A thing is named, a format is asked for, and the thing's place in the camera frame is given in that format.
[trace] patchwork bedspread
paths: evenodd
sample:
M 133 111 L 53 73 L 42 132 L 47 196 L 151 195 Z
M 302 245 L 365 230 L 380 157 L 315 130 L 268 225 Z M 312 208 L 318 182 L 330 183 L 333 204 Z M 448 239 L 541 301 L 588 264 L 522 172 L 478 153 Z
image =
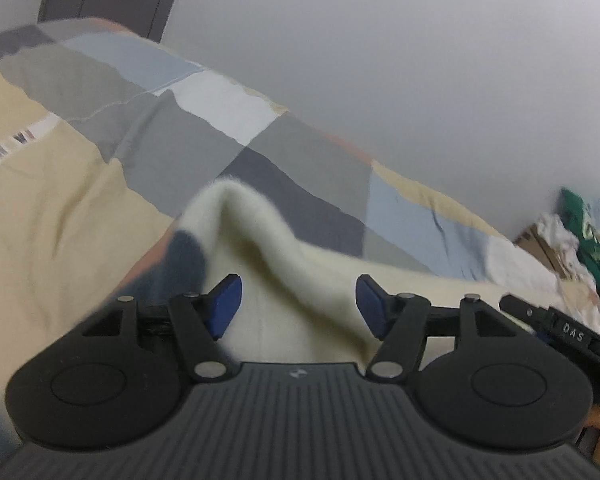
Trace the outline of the patchwork bedspread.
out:
M 259 198 L 238 201 L 233 227 L 222 208 L 207 215 L 213 222 L 190 223 L 223 203 L 213 194 L 187 209 L 226 185 L 218 178 Z M 277 220 L 256 221 L 262 208 L 249 208 L 258 203 Z M 258 235 L 235 241 L 232 231 L 247 225 Z M 288 229 L 288 243 L 273 243 L 271 226 Z M 164 260 L 170 251 L 198 262 L 196 272 Z M 285 254 L 295 285 L 276 265 Z M 313 285 L 298 282 L 298 262 L 315 266 Z M 112 291 L 142 296 L 138 280 L 155 266 L 173 280 L 154 280 L 163 295 L 187 277 L 208 290 L 227 272 L 243 276 L 242 325 L 232 330 L 244 330 L 223 343 L 238 359 L 363 364 L 365 352 L 333 324 L 342 316 L 320 329 L 289 306 L 322 302 L 324 313 L 333 285 L 335 303 L 356 318 L 352 280 L 362 272 L 438 304 L 457 304 L 462 291 L 497 303 L 519 289 L 545 294 L 530 301 L 560 301 L 556 277 L 476 215 L 224 75 L 100 19 L 0 34 L 0 392 Z

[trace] white fabric patch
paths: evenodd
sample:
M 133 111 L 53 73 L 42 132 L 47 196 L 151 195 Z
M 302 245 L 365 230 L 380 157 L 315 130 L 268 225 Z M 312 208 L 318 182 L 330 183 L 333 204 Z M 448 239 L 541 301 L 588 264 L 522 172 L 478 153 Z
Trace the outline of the white fabric patch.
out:
M 509 240 L 490 236 L 485 248 L 485 272 L 490 282 L 507 287 L 558 291 L 558 277 Z
M 45 137 L 59 122 L 60 117 L 49 113 L 37 123 L 30 124 L 24 130 L 4 139 L 0 143 L 0 165 L 14 153 Z
M 173 91 L 180 108 L 204 119 L 243 146 L 278 116 L 267 101 L 247 94 L 243 86 L 211 70 L 191 74 L 155 91 L 154 95 L 166 90 Z

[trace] dark gray fabric patch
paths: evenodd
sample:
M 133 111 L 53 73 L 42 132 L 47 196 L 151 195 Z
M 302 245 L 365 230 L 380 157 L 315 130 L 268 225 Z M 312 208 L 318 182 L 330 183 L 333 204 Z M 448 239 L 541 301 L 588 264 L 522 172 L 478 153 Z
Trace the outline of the dark gray fabric patch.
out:
M 362 256 L 364 224 L 302 189 L 268 158 L 245 148 L 222 176 L 234 176 L 269 198 L 300 240 Z
M 249 147 L 312 195 L 365 220 L 371 166 L 292 114 L 278 117 Z
M 57 43 L 3 57 L 0 72 L 66 121 L 88 118 L 112 103 L 145 93 L 115 68 Z
M 114 295 L 128 294 L 139 304 L 160 305 L 178 294 L 200 293 L 205 280 L 205 265 L 205 255 L 196 239 L 186 232 L 176 231 L 162 261 Z
M 242 145 L 178 106 L 173 92 L 144 94 L 71 124 L 126 183 L 159 211 L 177 216 L 240 153 Z
M 33 48 L 53 42 L 52 38 L 35 25 L 5 30 L 0 33 L 0 59 L 16 54 L 21 48 Z
M 369 227 L 366 228 L 365 232 L 363 258 L 372 262 L 399 267 L 400 269 L 433 274 L 431 269 L 425 264 L 420 263 L 400 247 L 396 247 L 391 242 L 386 241 Z

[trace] gray fabric patch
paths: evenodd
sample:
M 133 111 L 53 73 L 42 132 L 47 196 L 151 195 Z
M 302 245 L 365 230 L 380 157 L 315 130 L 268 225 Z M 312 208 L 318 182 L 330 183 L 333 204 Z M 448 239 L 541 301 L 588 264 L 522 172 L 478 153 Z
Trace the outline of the gray fabric patch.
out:
M 300 240 L 362 256 L 364 224 L 305 191 L 268 158 L 245 148 L 222 175 L 234 176 L 269 198 Z
M 24 27 L 5 30 L 0 33 L 0 59 L 4 56 L 16 54 L 21 48 L 34 48 L 53 42 L 52 38 L 48 37 L 35 25 L 25 25 Z
M 126 184 L 159 211 L 177 216 L 234 160 L 241 144 L 178 106 L 173 92 L 144 94 L 72 126 L 108 162 L 122 163 Z
M 0 72 L 29 98 L 66 121 L 88 118 L 112 103 L 145 93 L 115 68 L 60 44 L 3 57 Z
M 249 143 L 309 193 L 365 220 L 371 166 L 286 113 Z
M 400 269 L 416 270 L 417 272 L 433 274 L 429 267 L 421 264 L 413 256 L 405 253 L 401 248 L 396 247 L 391 242 L 387 242 L 368 227 L 365 232 L 363 258 L 365 260 L 391 265 Z

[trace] green cloth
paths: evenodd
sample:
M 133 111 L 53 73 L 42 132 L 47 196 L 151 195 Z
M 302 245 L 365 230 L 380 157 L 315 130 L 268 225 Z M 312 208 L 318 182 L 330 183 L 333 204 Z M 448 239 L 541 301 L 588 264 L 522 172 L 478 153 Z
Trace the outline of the green cloth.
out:
M 589 206 L 569 189 L 562 188 L 562 223 L 578 237 L 580 247 L 578 259 L 584 264 L 596 280 L 600 294 L 600 234 L 596 232 Z

